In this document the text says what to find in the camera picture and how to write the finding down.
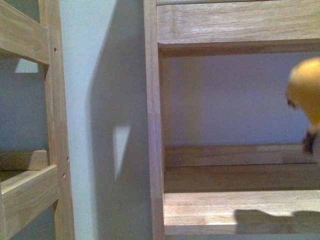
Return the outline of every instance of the wooden plank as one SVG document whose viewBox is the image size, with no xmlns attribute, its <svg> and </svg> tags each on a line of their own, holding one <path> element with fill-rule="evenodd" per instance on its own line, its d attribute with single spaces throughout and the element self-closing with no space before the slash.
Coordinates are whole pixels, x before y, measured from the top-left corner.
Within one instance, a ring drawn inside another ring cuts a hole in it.
<svg viewBox="0 0 320 240">
<path fill-rule="evenodd" d="M 0 194 L 0 240 L 6 239 L 6 220 L 5 220 L 5 207 L 4 199 L 2 194 Z"/>
<path fill-rule="evenodd" d="M 320 38 L 318 0 L 162 5 L 157 18 L 158 42 L 173 47 L 259 41 L 307 44 Z"/>
<path fill-rule="evenodd" d="M 319 190 L 315 163 L 167 167 L 166 193 Z"/>
<path fill-rule="evenodd" d="M 46 150 L 0 151 L 0 171 L 41 170 L 48 165 Z"/>
<path fill-rule="evenodd" d="M 39 1 L 40 22 L 48 29 L 49 68 L 45 77 L 46 112 L 50 163 L 58 168 L 59 199 L 55 206 L 55 237 L 74 240 L 74 213 L 72 203 L 66 114 L 65 79 L 58 0 Z"/>
<path fill-rule="evenodd" d="M 179 47 L 174 45 L 159 45 L 159 55 L 161 58 L 172 57 L 203 57 L 217 55 L 235 54 L 275 54 L 275 53 L 306 53 L 320 52 L 320 40 L 309 43 L 292 41 L 291 44 L 276 44 L 275 42 L 248 42 L 246 45 L 235 43 L 219 43 L 218 46 L 208 46 L 207 44 L 196 44 L 192 47 Z"/>
<path fill-rule="evenodd" d="M 166 167 L 314 163 L 296 144 L 180 146 L 165 148 Z"/>
<path fill-rule="evenodd" d="M 236 2 L 257 2 L 273 0 L 156 0 L 156 5 L 176 5 L 176 4 L 214 4 L 214 3 L 236 3 Z"/>
<path fill-rule="evenodd" d="M 152 239 L 164 240 L 164 147 L 160 110 L 157 3 L 155 0 L 144 0 L 143 4 Z"/>
<path fill-rule="evenodd" d="M 10 239 L 58 199 L 58 169 L 52 165 L 27 171 L 1 186 L 6 238 Z"/>
<path fill-rule="evenodd" d="M 166 235 L 319 234 L 320 191 L 166 193 Z"/>
<path fill-rule="evenodd" d="M 47 30 L 0 0 L 0 49 L 41 64 L 49 63 Z"/>
</svg>

